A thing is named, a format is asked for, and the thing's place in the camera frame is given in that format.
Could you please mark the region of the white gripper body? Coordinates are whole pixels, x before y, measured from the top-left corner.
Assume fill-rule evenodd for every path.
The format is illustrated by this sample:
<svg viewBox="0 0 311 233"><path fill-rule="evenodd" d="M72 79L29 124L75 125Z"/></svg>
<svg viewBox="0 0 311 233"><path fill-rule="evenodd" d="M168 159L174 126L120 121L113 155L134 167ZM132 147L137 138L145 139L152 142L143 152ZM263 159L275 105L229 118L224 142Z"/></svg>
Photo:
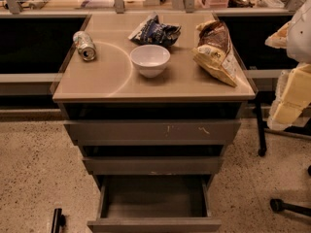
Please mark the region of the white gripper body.
<svg viewBox="0 0 311 233"><path fill-rule="evenodd" d="M277 82L277 87L275 91L275 100L272 102L270 111L269 111L269 117L267 120L267 125L269 129L276 130L276 131L283 131L286 128L290 127L292 124L282 124L275 121L272 116L276 112L277 106L280 104L282 93L285 89L288 77L290 72L283 71L282 75L279 77Z"/></svg>

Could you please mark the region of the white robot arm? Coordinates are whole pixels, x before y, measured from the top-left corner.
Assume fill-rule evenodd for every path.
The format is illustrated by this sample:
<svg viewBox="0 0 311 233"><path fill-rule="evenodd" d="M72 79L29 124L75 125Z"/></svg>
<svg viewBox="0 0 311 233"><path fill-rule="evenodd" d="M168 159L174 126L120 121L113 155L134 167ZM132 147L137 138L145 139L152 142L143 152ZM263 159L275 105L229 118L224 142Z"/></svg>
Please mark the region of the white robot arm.
<svg viewBox="0 0 311 233"><path fill-rule="evenodd" d="M311 0L306 0L265 44L285 49L287 57L298 62L291 71L281 72L267 120L269 129L283 131L311 103Z"/></svg>

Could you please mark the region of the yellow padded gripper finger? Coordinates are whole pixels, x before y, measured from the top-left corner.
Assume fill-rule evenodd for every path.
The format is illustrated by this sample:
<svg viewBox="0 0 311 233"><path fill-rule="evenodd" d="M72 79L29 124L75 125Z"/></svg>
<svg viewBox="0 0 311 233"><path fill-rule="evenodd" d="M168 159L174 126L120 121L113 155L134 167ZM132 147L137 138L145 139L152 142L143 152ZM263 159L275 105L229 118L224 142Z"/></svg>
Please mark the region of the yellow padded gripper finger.
<svg viewBox="0 0 311 233"><path fill-rule="evenodd" d="M280 104L272 118L292 124L311 103L311 64L299 63L289 73Z"/></svg>

